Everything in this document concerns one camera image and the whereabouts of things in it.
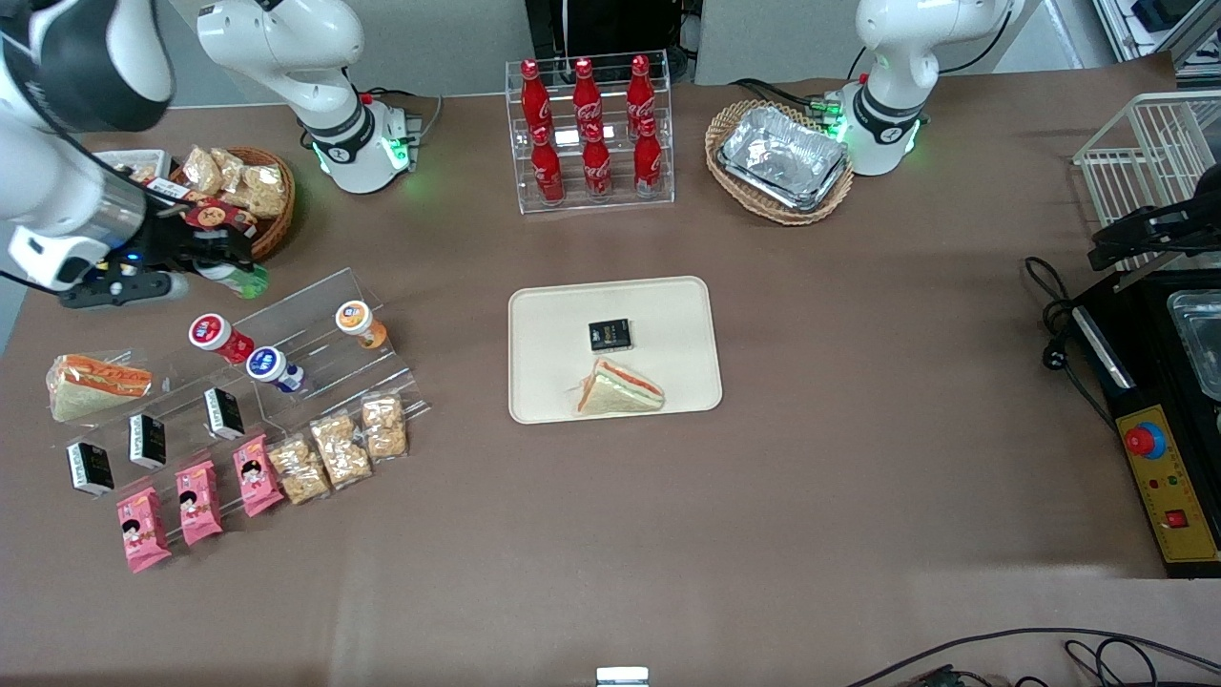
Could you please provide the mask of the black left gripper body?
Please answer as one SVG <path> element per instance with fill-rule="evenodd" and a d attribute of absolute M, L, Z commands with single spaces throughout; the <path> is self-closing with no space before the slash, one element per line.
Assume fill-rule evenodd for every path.
<path fill-rule="evenodd" d="M 1151 249 L 1161 253 L 1217 253 L 1220 249 L 1220 192 L 1160 207 L 1151 218 Z"/>

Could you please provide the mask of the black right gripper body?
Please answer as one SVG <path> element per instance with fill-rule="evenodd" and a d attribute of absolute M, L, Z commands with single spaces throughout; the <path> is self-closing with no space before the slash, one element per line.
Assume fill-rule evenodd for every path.
<path fill-rule="evenodd" d="M 195 260 L 187 249 L 195 246 L 195 229 L 186 222 L 188 205 L 147 203 L 140 227 L 122 246 L 122 265 L 136 271 L 167 271 L 195 275 Z"/>

